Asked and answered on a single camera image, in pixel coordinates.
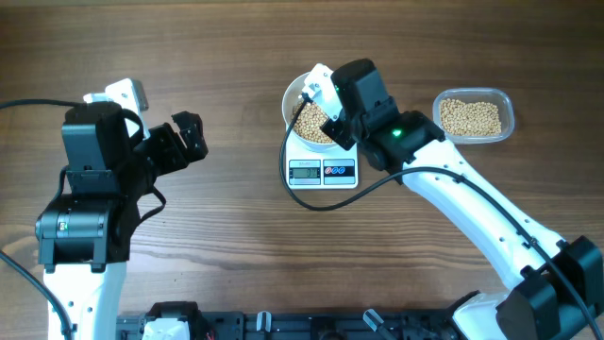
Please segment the pile of soybeans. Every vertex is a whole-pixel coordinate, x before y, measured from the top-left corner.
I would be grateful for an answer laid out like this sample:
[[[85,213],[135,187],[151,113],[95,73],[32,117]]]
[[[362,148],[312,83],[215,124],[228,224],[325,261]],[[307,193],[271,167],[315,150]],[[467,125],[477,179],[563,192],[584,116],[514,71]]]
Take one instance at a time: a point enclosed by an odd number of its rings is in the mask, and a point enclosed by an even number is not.
[[[455,136],[493,136],[502,131],[498,108],[488,102],[464,103],[445,99],[439,104],[446,132]]]

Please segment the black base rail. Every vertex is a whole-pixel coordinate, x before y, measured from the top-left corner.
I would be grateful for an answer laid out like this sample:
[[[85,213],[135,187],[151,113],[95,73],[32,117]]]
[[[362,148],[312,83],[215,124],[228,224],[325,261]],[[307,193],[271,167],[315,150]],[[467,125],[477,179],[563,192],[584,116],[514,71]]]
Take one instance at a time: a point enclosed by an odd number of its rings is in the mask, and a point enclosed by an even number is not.
[[[459,340],[444,310],[355,314],[149,311],[117,318],[116,337],[183,340]]]

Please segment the white digital kitchen scale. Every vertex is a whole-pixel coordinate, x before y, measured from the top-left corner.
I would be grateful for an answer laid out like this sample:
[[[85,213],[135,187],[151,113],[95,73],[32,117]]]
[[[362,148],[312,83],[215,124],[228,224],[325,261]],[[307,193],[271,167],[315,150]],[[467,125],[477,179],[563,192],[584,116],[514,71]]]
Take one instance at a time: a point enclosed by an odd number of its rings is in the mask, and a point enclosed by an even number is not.
[[[317,144],[293,131],[285,144],[285,179],[292,190],[354,189],[359,184],[357,146]]]

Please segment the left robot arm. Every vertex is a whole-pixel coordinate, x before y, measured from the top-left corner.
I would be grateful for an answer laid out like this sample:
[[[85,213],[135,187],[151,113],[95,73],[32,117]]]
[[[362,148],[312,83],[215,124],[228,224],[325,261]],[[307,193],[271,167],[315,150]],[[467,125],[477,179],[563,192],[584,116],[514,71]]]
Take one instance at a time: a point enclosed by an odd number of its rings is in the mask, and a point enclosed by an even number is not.
[[[161,212],[138,202],[165,198],[156,180],[203,160],[208,147],[199,115],[182,111],[147,133],[142,120],[112,102],[80,104],[65,114],[61,134],[68,164],[35,231],[43,283],[51,293],[51,339],[112,339],[135,229]]]

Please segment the soybeans in white bowl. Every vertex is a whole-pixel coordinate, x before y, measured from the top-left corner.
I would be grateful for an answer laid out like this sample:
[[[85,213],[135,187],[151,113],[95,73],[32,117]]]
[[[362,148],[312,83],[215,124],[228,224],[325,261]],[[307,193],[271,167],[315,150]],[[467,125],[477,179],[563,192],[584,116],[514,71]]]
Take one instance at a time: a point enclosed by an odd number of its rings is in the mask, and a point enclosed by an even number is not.
[[[320,144],[331,144],[332,140],[322,131],[322,126],[328,120],[325,112],[316,103],[307,103],[302,106],[299,102],[293,108],[292,116],[302,109],[294,124],[294,132],[302,139]]]

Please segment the clear plastic container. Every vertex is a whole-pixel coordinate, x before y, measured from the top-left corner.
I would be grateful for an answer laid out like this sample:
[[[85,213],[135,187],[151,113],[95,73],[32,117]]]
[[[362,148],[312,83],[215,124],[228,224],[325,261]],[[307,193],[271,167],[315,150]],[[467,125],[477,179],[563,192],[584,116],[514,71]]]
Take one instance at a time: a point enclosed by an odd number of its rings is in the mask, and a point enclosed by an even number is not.
[[[501,142],[515,128],[510,98],[493,88],[445,90],[433,102],[432,117],[446,138],[458,145]]]

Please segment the white bowl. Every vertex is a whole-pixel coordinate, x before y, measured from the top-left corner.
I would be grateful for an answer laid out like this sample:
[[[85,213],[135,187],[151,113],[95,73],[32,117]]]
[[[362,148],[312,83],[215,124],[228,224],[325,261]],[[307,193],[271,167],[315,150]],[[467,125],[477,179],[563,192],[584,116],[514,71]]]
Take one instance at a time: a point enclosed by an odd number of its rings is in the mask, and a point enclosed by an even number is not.
[[[290,123],[294,119],[294,116],[292,116],[294,106],[296,106],[299,102],[303,103],[302,88],[304,87],[304,79],[308,73],[309,72],[296,78],[290,84],[290,86],[287,88],[287,90],[283,96],[281,108],[282,108],[282,115],[283,115],[283,119],[285,121],[286,128],[289,128]],[[316,152],[316,153],[326,153],[328,151],[331,152],[331,151],[341,149],[333,141],[331,144],[316,144],[316,143],[308,142],[308,141],[302,139],[301,137],[299,137],[294,132],[294,128],[292,129],[292,131],[290,133],[288,142],[298,144],[299,147],[301,147],[303,149],[307,149],[312,152]]]

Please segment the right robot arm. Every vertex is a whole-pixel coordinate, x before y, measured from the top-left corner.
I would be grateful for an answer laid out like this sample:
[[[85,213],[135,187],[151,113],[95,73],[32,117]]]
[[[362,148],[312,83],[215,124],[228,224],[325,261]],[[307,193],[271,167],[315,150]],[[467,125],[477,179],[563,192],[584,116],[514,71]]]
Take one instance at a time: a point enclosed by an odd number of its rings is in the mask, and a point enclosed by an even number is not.
[[[603,259],[587,238],[565,241],[483,178],[419,111],[400,111],[378,69],[358,59],[316,80],[326,134],[425,198],[485,256],[504,284],[452,314],[468,339],[569,339],[603,312]]]

